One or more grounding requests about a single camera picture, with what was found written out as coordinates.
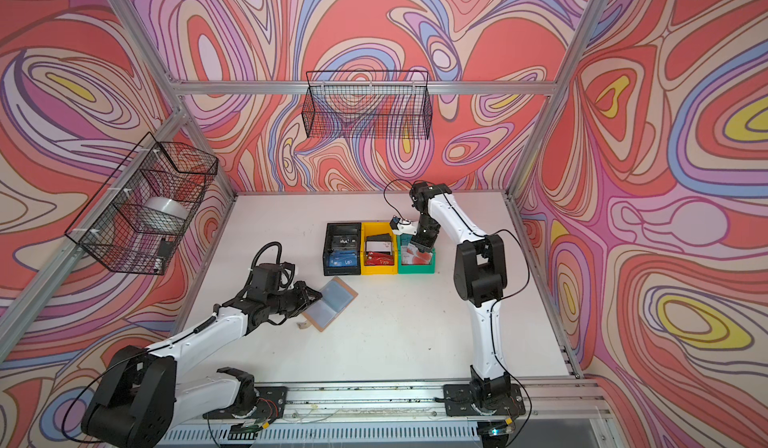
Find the white red circle card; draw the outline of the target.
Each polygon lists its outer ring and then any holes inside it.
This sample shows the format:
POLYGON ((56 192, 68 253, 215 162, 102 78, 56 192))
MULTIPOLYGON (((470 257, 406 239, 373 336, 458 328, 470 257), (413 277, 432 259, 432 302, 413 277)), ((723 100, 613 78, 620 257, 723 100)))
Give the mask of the white red circle card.
POLYGON ((432 262, 432 252, 422 252, 412 244, 400 248, 400 261, 403 266, 426 266, 432 262))

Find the tan leather card holder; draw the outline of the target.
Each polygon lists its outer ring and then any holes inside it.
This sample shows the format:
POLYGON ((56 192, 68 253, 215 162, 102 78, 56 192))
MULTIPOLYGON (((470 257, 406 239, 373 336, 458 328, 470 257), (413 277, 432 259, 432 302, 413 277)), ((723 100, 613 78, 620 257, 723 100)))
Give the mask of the tan leather card holder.
POLYGON ((323 332, 357 298, 358 293, 339 277, 332 278, 319 293, 321 298, 302 315, 310 325, 323 332))

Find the red credit card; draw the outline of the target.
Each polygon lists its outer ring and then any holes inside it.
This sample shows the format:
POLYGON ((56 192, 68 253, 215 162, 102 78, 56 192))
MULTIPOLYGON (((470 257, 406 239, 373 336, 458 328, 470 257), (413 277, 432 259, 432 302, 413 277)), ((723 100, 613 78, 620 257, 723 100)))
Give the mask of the red credit card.
POLYGON ((394 264, 395 258, 391 252, 367 251, 365 253, 366 266, 393 266, 394 264))

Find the blue VIP credit card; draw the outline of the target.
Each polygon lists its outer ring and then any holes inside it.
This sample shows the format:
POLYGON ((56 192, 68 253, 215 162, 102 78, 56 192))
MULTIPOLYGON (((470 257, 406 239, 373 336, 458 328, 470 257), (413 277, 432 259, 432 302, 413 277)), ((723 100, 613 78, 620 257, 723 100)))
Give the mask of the blue VIP credit card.
POLYGON ((359 253, 355 251, 332 251, 328 256, 328 266, 331 268, 353 268, 359 264, 359 253))

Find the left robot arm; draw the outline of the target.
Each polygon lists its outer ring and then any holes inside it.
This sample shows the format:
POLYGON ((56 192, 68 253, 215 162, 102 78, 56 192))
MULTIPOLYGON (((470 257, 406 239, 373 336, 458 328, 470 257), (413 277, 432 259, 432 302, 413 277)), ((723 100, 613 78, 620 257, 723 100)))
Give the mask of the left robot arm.
POLYGON ((90 388, 80 429, 91 443, 114 447, 154 447, 175 426, 214 412, 248 418, 260 406, 266 424, 281 415, 264 398, 252 374, 223 367, 212 375, 182 382, 182 377, 220 349, 264 324, 281 326, 322 298, 296 279, 294 264, 277 255, 272 262, 251 261, 243 287, 215 305, 202 322, 147 347, 120 349, 90 388))

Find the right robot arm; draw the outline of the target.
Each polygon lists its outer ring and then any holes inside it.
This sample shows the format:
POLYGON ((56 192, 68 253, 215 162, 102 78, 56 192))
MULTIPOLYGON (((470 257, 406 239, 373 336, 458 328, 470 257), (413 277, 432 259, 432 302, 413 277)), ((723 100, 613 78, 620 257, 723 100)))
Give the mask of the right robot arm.
POLYGON ((449 405, 468 404, 482 415, 514 419, 525 413, 521 386, 504 366, 500 341, 500 302, 508 277, 502 238, 477 226, 459 206, 445 184, 415 182, 409 197, 419 213, 412 244, 421 251, 433 248, 446 234, 455 243, 453 282, 467 303, 473 342, 469 395, 444 397, 449 405))

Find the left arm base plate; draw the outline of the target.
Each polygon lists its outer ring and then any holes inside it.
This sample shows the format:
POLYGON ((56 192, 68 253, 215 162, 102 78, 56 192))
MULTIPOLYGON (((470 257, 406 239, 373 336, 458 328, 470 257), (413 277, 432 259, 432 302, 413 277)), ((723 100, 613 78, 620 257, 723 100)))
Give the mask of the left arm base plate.
POLYGON ((203 415, 209 420, 253 420, 274 422, 284 416, 288 388, 286 386, 257 386, 256 394, 247 408, 225 408, 203 415))

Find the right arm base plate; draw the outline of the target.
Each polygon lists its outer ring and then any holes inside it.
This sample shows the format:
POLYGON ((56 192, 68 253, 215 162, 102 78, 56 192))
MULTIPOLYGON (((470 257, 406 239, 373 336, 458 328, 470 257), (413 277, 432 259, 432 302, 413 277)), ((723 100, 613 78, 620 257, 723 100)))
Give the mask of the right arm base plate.
POLYGON ((486 393, 470 383, 445 384, 434 401, 444 406, 449 417, 502 416, 516 419, 527 413, 520 386, 486 393))

